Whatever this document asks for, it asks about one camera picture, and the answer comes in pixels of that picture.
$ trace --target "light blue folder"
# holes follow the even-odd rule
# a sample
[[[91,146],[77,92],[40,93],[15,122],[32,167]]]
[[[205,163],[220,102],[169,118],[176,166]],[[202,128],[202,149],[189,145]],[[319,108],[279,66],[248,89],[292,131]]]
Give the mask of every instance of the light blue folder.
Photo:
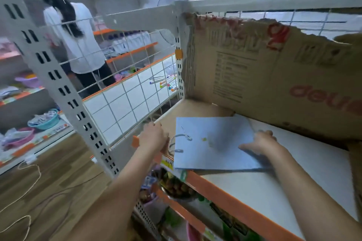
[[[238,145],[252,142],[254,136],[244,116],[178,117],[176,135],[184,132],[192,141],[185,136],[175,138],[177,169],[264,171],[271,168],[264,156],[238,149]]]

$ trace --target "shelf label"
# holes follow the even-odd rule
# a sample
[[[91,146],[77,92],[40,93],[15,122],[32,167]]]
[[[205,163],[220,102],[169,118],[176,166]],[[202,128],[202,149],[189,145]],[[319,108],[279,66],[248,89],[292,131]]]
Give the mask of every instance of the shelf label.
[[[185,182],[187,177],[187,170],[175,169],[173,167],[173,161],[164,155],[162,156],[161,159],[161,166],[164,169],[166,169],[168,172],[176,176],[178,179],[180,179],[182,182]]]
[[[208,238],[210,241],[223,241],[219,236],[214,234],[212,230],[205,228],[204,235],[206,238]]]

